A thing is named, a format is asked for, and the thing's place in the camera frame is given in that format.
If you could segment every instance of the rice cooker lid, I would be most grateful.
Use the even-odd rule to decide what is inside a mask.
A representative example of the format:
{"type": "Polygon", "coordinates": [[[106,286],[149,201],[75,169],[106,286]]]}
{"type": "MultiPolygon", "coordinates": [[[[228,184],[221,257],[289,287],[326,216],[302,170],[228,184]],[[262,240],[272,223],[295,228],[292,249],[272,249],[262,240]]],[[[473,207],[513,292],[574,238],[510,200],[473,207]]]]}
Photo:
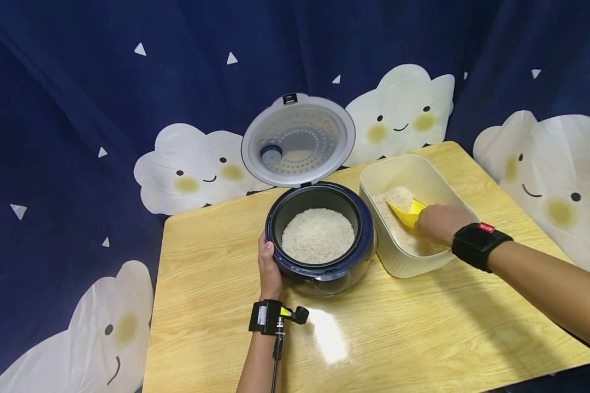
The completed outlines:
{"type": "Polygon", "coordinates": [[[354,147],[349,113],[303,93],[279,98],[247,128],[241,154],[247,170],[276,187],[315,184],[336,171],[354,147]]]}

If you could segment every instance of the black wrist strap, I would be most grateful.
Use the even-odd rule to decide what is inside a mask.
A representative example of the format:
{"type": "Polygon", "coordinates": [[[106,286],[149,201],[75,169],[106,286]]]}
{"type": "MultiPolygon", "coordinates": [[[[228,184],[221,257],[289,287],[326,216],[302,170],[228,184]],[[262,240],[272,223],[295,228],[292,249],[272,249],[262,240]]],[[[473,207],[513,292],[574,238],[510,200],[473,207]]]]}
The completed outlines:
{"type": "Polygon", "coordinates": [[[282,302],[265,299],[253,303],[249,331],[259,331],[263,335],[275,336],[278,318],[282,312],[282,302]]]}
{"type": "Polygon", "coordinates": [[[511,240],[509,235],[495,230],[489,224],[473,223],[455,233],[452,253],[467,264],[491,273],[488,268],[489,254],[505,241],[511,240]]]}

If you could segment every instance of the smiling cloud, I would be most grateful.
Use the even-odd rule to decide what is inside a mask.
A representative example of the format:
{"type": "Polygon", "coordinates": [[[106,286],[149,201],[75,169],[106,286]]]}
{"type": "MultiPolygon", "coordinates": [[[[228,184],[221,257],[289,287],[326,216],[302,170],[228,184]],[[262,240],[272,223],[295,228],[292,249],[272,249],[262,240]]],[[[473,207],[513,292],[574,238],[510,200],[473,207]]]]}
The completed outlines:
{"type": "Polygon", "coordinates": [[[474,141],[474,159],[573,262],[590,272],[590,117],[515,112],[474,141]]]}
{"type": "Polygon", "coordinates": [[[228,131],[205,135],[189,124],[165,127],[155,150],[133,169],[142,203],[153,214],[175,215],[269,188],[245,168],[242,140],[228,131]]]}
{"type": "Polygon", "coordinates": [[[356,143],[345,166],[438,144],[452,112],[454,77],[433,80],[419,65],[387,72],[372,91],[346,107],[356,125],[356,143]]]}
{"type": "Polygon", "coordinates": [[[134,393],[149,346],[153,287],[149,269],[127,261],[96,281],[68,329],[31,348],[0,376],[0,393],[134,393]]]}

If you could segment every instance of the hand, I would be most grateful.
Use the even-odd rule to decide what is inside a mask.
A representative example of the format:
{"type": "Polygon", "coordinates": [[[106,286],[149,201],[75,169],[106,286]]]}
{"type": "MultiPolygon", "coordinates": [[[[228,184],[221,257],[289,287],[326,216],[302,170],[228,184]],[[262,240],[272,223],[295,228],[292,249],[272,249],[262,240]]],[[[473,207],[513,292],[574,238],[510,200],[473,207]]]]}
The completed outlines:
{"type": "Polygon", "coordinates": [[[476,220],[463,207],[434,204],[420,212],[415,227],[420,235],[433,243],[451,247],[454,234],[471,223],[476,223],[476,220]]]}
{"type": "Polygon", "coordinates": [[[259,287],[261,287],[259,299],[261,300],[279,301],[282,296],[282,275],[273,260],[273,251],[273,243],[267,241],[262,232],[258,239],[259,287]]]}

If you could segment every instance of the yellow cheek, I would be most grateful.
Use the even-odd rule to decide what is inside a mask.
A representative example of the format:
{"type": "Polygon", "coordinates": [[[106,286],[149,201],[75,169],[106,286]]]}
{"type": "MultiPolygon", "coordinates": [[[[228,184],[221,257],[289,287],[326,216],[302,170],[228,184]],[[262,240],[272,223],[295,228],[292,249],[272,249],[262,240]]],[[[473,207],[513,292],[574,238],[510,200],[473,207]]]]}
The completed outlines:
{"type": "Polygon", "coordinates": [[[568,230],[577,224],[577,210],[566,198],[551,197],[544,203],[544,214],[555,227],[568,230]]]}
{"type": "Polygon", "coordinates": [[[518,178],[518,163],[516,156],[511,156],[507,158],[507,163],[505,164],[505,176],[503,176],[503,180],[507,183],[513,183],[518,178]]]}
{"type": "Polygon", "coordinates": [[[221,178],[225,178],[230,182],[240,182],[244,177],[243,171],[234,164],[224,165],[219,174],[221,178]]]}
{"type": "Polygon", "coordinates": [[[120,350],[125,349],[138,332],[138,317],[134,313],[126,313],[114,327],[114,343],[120,350]]]}
{"type": "Polygon", "coordinates": [[[426,132],[433,128],[436,121],[437,116],[433,115],[432,113],[422,113],[421,115],[415,117],[415,120],[412,122],[412,127],[417,132],[426,132]]]}
{"type": "Polygon", "coordinates": [[[175,190],[181,194],[194,194],[199,191],[200,185],[190,176],[182,176],[174,181],[175,190]]]}
{"type": "Polygon", "coordinates": [[[387,128],[386,125],[376,123],[372,127],[369,127],[369,129],[367,129],[365,137],[367,138],[367,141],[369,141],[370,144],[377,145],[384,141],[387,138],[388,134],[389,128],[387,128]]]}

